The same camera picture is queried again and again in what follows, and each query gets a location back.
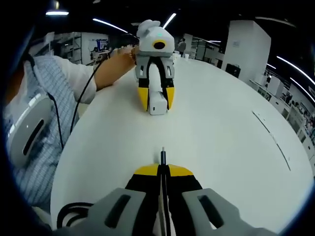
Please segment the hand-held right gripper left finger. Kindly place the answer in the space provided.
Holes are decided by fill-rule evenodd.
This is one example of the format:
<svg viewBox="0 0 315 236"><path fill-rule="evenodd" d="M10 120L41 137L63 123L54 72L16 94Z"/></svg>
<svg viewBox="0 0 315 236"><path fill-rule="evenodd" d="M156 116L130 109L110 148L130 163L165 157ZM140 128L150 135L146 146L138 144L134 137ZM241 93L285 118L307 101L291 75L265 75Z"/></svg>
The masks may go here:
<svg viewBox="0 0 315 236"><path fill-rule="evenodd" d="M53 235L151 236L159 195L159 164L140 167L125 188L116 188L98 202L65 205Z"/></svg>

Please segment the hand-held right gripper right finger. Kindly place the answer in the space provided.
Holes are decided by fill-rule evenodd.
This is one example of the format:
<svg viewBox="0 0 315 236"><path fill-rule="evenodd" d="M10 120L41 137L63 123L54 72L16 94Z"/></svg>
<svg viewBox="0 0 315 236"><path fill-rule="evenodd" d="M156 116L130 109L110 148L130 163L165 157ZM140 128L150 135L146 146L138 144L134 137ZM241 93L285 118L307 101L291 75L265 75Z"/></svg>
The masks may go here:
<svg viewBox="0 0 315 236"><path fill-rule="evenodd" d="M273 236L245 222L239 209L211 188L202 188L193 173L166 165L168 208L178 236Z"/></svg>

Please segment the person's left hand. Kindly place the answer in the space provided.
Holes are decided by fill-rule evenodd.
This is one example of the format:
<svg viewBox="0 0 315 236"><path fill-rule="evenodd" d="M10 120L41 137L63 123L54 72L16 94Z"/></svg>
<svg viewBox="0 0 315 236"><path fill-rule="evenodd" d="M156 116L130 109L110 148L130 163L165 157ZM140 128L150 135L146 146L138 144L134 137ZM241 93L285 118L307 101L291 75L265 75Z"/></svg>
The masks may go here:
<svg viewBox="0 0 315 236"><path fill-rule="evenodd" d="M134 65L137 65L137 61L136 61L136 57L137 54L139 52L138 47L132 47L129 51L128 51L128 56L130 57L130 59L132 60Z"/></svg>

